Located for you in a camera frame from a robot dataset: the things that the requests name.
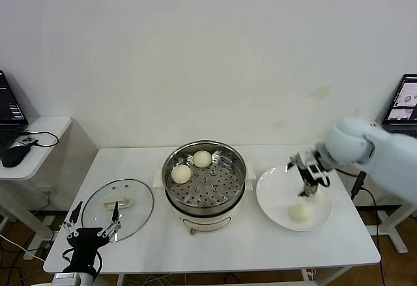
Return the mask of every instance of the computer mouse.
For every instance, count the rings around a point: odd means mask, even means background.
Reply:
[[[19,145],[7,149],[1,156],[3,167],[16,167],[30,150],[30,145]]]

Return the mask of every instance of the white plate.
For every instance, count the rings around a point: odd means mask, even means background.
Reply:
[[[322,203],[309,203],[299,197],[304,183],[300,173],[293,167],[285,172],[285,167],[273,167],[263,173],[256,186],[256,196],[262,210],[275,223],[294,231],[313,231],[323,226],[332,215],[333,202],[328,189],[319,186],[323,193]],[[309,221],[296,223],[289,215],[292,205],[303,203],[309,211]]]

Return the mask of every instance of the small white side table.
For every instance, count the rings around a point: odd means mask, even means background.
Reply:
[[[71,118],[67,116],[38,117],[27,129],[31,132],[49,131],[61,138],[70,123]],[[36,135],[36,138],[39,139],[42,144],[51,144],[55,141],[55,138],[48,134]],[[32,148],[23,161],[16,167],[3,167],[0,163],[0,182],[7,183],[11,180],[28,180],[33,177],[52,149],[53,147]],[[17,218],[36,233],[28,249],[37,249],[43,241],[49,241],[55,238],[54,233],[48,228],[48,225],[52,224],[55,216],[47,216],[44,221],[41,222],[23,207],[12,194],[7,193],[4,190],[0,192],[0,203],[3,207],[0,209],[0,213],[5,216],[5,219],[0,224],[0,230],[7,224],[7,221],[13,221],[13,218]],[[23,258],[25,260],[33,259],[28,253],[26,253]]]

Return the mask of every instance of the wall outlet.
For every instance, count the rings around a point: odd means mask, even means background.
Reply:
[[[50,195],[57,193],[57,190],[52,186],[41,186],[39,190],[40,190],[40,193],[45,196],[48,196],[48,195],[50,196]]]

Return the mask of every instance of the white cooker body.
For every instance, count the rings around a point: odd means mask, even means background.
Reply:
[[[172,206],[171,207],[172,211],[179,219],[179,221],[183,225],[187,226],[191,230],[191,234],[193,234],[195,231],[210,232],[222,229],[223,227],[229,225],[236,218],[236,215],[239,213],[241,204],[242,198],[240,199],[238,204],[234,206],[231,210],[219,216],[213,216],[210,218],[196,218],[188,216],[186,214],[181,213],[176,208]]]

